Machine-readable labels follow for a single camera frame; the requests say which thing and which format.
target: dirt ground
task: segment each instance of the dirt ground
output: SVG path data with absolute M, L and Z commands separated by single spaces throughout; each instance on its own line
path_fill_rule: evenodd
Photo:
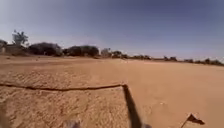
M 134 128 L 138 116 L 150 128 L 180 128 L 191 113 L 205 125 L 187 123 L 184 128 L 224 126 L 223 67 L 119 59 L 0 59 L 0 105 L 12 128 L 66 128 L 74 121 L 81 128 Z M 86 89 L 118 84 L 126 84 L 130 95 L 122 87 Z M 19 88 L 25 86 L 80 90 Z

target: sand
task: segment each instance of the sand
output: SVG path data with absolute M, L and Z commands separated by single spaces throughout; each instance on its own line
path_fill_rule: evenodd
M 180 128 L 191 113 L 205 125 L 187 123 L 184 128 L 224 126 L 223 67 L 120 59 L 2 57 L 0 84 L 1 109 L 12 128 L 65 128 L 69 121 L 80 122 L 81 128 L 133 128 L 137 116 L 151 128 Z M 122 87 L 44 91 L 4 86 L 69 89 L 123 84 L 130 91 L 128 98 Z

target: tree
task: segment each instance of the tree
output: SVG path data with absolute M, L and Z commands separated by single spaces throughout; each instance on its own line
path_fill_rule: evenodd
M 212 65 L 219 65 L 219 66 L 223 66 L 224 64 L 222 62 L 220 62 L 219 60 L 212 60 L 210 62 L 210 64 Z
M 68 48 L 68 55 L 70 56 L 97 56 L 99 49 L 96 46 L 72 46 Z
M 80 46 L 72 46 L 68 48 L 68 55 L 70 56 L 82 56 L 82 49 Z
M 205 64 L 210 64 L 211 63 L 211 60 L 209 58 L 207 58 L 207 59 L 204 60 L 204 63 Z
M 17 32 L 14 30 L 14 34 L 12 34 L 13 37 L 13 44 L 22 46 L 25 45 L 25 42 L 28 41 L 28 36 L 25 35 L 25 33 L 22 32 Z
M 28 50 L 32 54 L 36 55 L 48 55 L 48 56 L 61 56 L 62 55 L 62 49 L 57 44 L 53 43 L 37 43 L 32 44 L 28 47 Z
M 194 63 L 194 60 L 193 60 L 193 59 L 185 59 L 184 62 L 187 62 L 187 63 Z
M 112 58 L 121 58 L 122 52 L 121 51 L 113 51 Z
M 170 57 L 170 61 L 177 61 L 177 58 L 175 56 Z
M 110 48 L 104 48 L 100 52 L 102 57 L 111 57 L 111 49 Z
M 165 61 L 169 61 L 168 57 L 164 56 L 163 58 L 164 58 Z

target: vegetation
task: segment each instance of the vegetation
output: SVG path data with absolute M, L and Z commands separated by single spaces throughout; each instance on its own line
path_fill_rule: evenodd
M 104 58 L 110 58 L 112 56 L 110 48 L 104 48 L 101 50 L 100 55 Z
M 62 49 L 57 44 L 41 42 L 32 44 L 28 47 L 28 51 L 35 55 L 61 56 Z
M 27 53 L 34 55 L 47 55 L 47 56 L 89 56 L 96 57 L 99 56 L 99 49 L 96 46 L 82 45 L 82 46 L 72 46 L 66 49 L 61 49 L 61 47 L 56 43 L 41 42 L 28 46 L 28 36 L 25 33 L 17 32 L 16 30 L 12 34 L 13 41 L 12 44 L 8 44 L 4 40 L 0 40 L 0 51 L 3 52 L 4 49 L 7 53 L 11 55 L 25 55 Z M 121 58 L 121 59 L 138 59 L 138 60 L 163 60 L 163 61 L 174 61 L 174 62 L 186 62 L 195 64 L 206 64 L 206 65 L 218 65 L 224 66 L 219 60 L 211 60 L 209 58 L 201 61 L 193 59 L 185 59 L 184 61 L 178 61 L 175 56 L 163 58 L 151 58 L 148 55 L 134 55 L 129 56 L 124 54 L 119 50 L 112 51 L 110 48 L 104 48 L 100 52 L 100 56 L 103 58 Z
M 184 62 L 187 62 L 187 63 L 194 63 L 194 60 L 193 60 L 193 59 L 185 59 Z
M 67 52 L 67 55 L 69 56 L 94 57 L 99 55 L 99 49 L 96 46 L 90 46 L 90 45 L 72 46 L 68 48 L 66 52 Z
M 22 46 L 22 45 L 28 45 L 25 44 L 25 42 L 28 41 L 28 36 L 25 35 L 25 33 L 22 32 L 17 32 L 16 30 L 14 30 L 14 34 L 12 34 L 13 37 L 13 44 L 18 45 L 18 46 Z

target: field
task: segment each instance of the field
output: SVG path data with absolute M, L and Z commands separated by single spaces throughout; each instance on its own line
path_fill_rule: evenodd
M 66 128 L 74 121 L 81 128 L 134 128 L 140 121 L 151 128 L 180 128 L 191 113 L 205 125 L 184 128 L 224 126 L 223 67 L 1 57 L 0 85 L 1 111 L 12 128 Z

